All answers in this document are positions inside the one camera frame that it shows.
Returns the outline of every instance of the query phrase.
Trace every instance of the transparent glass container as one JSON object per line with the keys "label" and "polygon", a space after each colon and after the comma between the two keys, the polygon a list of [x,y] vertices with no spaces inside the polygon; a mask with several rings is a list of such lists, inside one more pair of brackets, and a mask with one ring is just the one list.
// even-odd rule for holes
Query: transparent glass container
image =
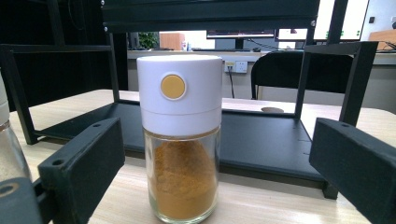
{"label": "transparent glass container", "polygon": [[167,223],[199,223],[216,206],[220,127],[192,136],[144,130],[148,196],[155,215]]}
{"label": "transparent glass container", "polygon": [[21,145],[8,120],[0,124],[0,181],[15,177],[32,180]]}

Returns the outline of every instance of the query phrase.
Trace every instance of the light wood tabletop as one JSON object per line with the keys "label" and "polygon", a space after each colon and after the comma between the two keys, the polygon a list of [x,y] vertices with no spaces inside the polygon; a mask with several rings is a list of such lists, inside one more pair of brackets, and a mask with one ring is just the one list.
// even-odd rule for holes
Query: light wood tabletop
{"label": "light wood tabletop", "polygon": [[[121,99],[138,100],[138,92],[120,91]],[[41,130],[113,102],[112,92],[99,90],[30,108],[37,130]],[[271,106],[292,112],[294,104],[223,99],[223,108],[261,111]],[[340,106],[304,105],[302,121],[312,137],[317,117],[338,119]],[[31,168],[38,178],[37,165],[62,145],[40,141],[25,143],[15,112],[10,121]],[[357,127],[396,147],[396,115],[384,110],[363,108]],[[90,223],[161,223],[151,212],[145,161],[126,158],[95,210]],[[203,223],[369,223],[341,194],[324,199],[320,189],[272,181],[220,174],[219,199],[214,213]]]}

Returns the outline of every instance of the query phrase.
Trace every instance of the round button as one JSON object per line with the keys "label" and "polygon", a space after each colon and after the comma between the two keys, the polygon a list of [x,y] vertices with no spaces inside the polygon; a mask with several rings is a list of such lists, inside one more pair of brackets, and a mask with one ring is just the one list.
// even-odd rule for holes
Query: round button
{"label": "round button", "polygon": [[177,99],[183,95],[186,85],[183,79],[177,75],[169,75],[163,79],[161,83],[163,95],[170,99]]}

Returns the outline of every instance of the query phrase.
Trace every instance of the black chair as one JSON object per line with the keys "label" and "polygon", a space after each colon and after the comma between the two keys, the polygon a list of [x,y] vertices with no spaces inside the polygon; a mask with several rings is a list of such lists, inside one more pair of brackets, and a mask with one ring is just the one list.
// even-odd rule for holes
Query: black chair
{"label": "black chair", "polygon": [[[273,51],[254,63],[251,96],[257,100],[260,86],[298,89],[304,52]],[[313,54],[306,90],[345,93],[353,58],[348,55]]]}

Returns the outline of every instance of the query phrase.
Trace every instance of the brown powder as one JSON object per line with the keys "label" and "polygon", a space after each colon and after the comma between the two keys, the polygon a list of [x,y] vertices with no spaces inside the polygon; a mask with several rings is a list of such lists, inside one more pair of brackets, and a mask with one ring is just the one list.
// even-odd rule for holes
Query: brown powder
{"label": "brown powder", "polygon": [[164,142],[154,155],[150,182],[160,213],[188,219],[210,208],[217,190],[216,168],[198,141]]}

